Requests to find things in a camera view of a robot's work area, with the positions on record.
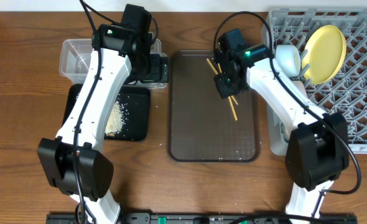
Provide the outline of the yellow plate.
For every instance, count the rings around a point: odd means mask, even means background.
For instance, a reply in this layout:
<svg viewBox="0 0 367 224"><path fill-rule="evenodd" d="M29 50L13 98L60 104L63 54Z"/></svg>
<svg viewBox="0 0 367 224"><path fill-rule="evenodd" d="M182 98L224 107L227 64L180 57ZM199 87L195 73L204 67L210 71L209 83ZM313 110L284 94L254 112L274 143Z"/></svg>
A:
<svg viewBox="0 0 367 224"><path fill-rule="evenodd" d="M302 68L306 80L319 85L331 80L342 68L346 56L346 39L343 33L333 25L317 29L305 45L307 52L302 59Z"/></svg>

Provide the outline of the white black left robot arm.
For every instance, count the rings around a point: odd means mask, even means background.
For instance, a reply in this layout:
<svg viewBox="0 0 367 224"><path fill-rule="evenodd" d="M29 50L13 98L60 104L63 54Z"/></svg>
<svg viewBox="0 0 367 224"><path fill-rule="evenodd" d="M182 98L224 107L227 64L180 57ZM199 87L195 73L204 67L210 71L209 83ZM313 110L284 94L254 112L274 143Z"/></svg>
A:
<svg viewBox="0 0 367 224"><path fill-rule="evenodd" d="M150 69L149 53L157 38L148 25L100 25L76 103L55 139L40 140L37 153L46 178L77 201L77 223L118 221L120 206L109 189L114 167L102 154L106 125L132 71Z"/></svg>

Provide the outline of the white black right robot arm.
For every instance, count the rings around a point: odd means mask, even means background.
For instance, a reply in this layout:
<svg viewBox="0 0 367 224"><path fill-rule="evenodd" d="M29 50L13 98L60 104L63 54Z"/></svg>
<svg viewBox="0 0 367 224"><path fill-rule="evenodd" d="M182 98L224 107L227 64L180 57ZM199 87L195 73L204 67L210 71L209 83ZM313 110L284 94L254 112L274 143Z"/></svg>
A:
<svg viewBox="0 0 367 224"><path fill-rule="evenodd" d="M285 212L292 223L320 218L320 207L333 182L349 166L346 120L327 114L291 80L300 70L300 55L292 45L272 53L265 45L228 44L214 50L220 70L214 77L221 97L251 89L272 108L289 133L286 169L293 189Z"/></svg>

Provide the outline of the light blue bowl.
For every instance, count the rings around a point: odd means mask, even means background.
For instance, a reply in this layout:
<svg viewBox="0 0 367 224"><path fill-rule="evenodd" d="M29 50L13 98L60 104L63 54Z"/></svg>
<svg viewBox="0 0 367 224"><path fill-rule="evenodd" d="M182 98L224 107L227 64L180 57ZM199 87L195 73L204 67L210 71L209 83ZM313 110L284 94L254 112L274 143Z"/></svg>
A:
<svg viewBox="0 0 367 224"><path fill-rule="evenodd" d="M288 77L299 75L301 69L300 54L294 45L278 45L275 59Z"/></svg>

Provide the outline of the pink bowl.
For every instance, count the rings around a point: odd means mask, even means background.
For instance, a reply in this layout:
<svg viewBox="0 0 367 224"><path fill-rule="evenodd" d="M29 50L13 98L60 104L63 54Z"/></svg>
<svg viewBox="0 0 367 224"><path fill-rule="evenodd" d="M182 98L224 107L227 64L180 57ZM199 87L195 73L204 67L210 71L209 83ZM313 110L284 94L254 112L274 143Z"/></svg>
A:
<svg viewBox="0 0 367 224"><path fill-rule="evenodd" d="M293 81L293 84L301 91L304 96L307 96L304 84L301 81Z"/></svg>

